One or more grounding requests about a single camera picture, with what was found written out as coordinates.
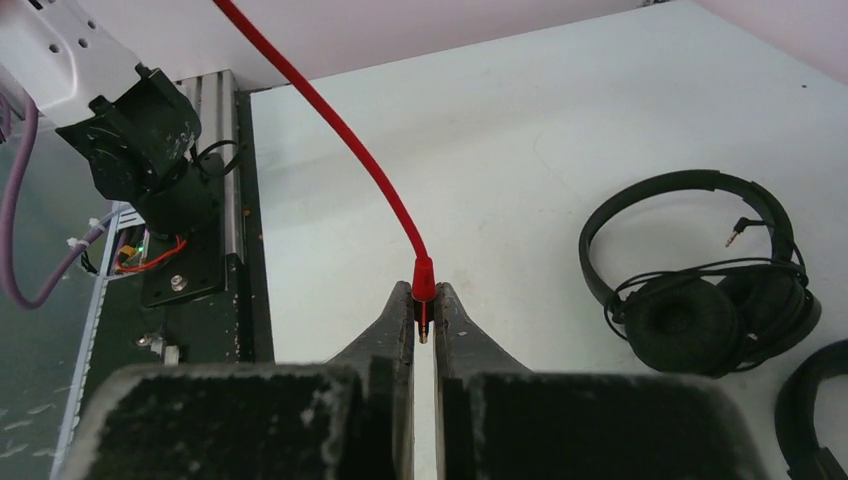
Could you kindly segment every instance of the ear cushion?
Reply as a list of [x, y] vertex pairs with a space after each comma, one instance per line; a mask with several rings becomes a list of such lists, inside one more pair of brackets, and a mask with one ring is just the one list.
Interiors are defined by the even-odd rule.
[[751, 352], [746, 361], [763, 362], [776, 357], [801, 343], [801, 340], [807, 338], [807, 335], [816, 328], [821, 318], [821, 303], [809, 290], [803, 290], [803, 292], [804, 298], [800, 312], [795, 314], [792, 324], [781, 331], [777, 338]]
[[748, 330], [758, 337], [785, 327], [792, 306], [803, 296], [803, 288], [789, 274], [733, 275], [716, 285], [730, 298]]
[[636, 356], [661, 372], [709, 374], [739, 348], [733, 303], [702, 279], [651, 280], [622, 304], [619, 320]]

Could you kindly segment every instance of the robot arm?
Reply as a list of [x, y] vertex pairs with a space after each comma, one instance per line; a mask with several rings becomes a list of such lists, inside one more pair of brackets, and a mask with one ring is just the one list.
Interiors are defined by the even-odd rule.
[[150, 230], [179, 234], [215, 214], [185, 154], [200, 136], [190, 102], [73, 0], [0, 0], [0, 64], [91, 167], [97, 190]]

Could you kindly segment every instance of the table surface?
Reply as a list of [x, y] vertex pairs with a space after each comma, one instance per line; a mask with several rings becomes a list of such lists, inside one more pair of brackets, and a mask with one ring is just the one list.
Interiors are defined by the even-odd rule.
[[[437, 280], [538, 371], [648, 371], [583, 283], [577, 238], [601, 202], [689, 168], [768, 188], [793, 219], [824, 315], [790, 352], [718, 382], [769, 471], [786, 478], [772, 424], [777, 391], [816, 349], [848, 337], [848, 87], [685, 1], [315, 86], [393, 180]], [[257, 93], [252, 105], [276, 358], [324, 361], [410, 279], [412, 250], [371, 179], [293, 88]], [[617, 283], [767, 255], [765, 231], [724, 248], [752, 213], [727, 194], [665, 195], [602, 229], [593, 258]], [[848, 382], [826, 384], [816, 418], [820, 440], [848, 464], [845, 395]]]

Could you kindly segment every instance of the headphones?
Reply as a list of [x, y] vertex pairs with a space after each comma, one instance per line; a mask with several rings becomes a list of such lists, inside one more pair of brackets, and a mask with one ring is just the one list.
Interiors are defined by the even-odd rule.
[[813, 424], [821, 382], [848, 374], [848, 340], [830, 344], [810, 356], [789, 377], [774, 409], [774, 426], [792, 480], [848, 479], [827, 447], [819, 445]]
[[[771, 257], [645, 273], [613, 290], [589, 258], [595, 235], [625, 208], [681, 190], [720, 190], [741, 197], [761, 220], [740, 219], [727, 244], [748, 226], [766, 226]], [[793, 253], [798, 263], [792, 262]], [[786, 210], [760, 185], [715, 170], [666, 173], [616, 194], [583, 227], [579, 256], [586, 285], [604, 306], [610, 328], [642, 362], [661, 372], [717, 378], [750, 370], [795, 346], [821, 317], [821, 304], [806, 288], [806, 268]], [[704, 279], [712, 276], [724, 279], [717, 285]], [[641, 287], [626, 298], [620, 296], [637, 285]], [[614, 324], [623, 325], [624, 333]]]

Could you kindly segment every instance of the metal bolt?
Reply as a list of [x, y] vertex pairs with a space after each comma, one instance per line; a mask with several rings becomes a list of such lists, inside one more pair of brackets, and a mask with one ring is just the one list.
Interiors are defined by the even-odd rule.
[[183, 278], [182, 275], [174, 275], [171, 277], [171, 290], [179, 292], [184, 289], [186, 285], [188, 285], [188, 280]]

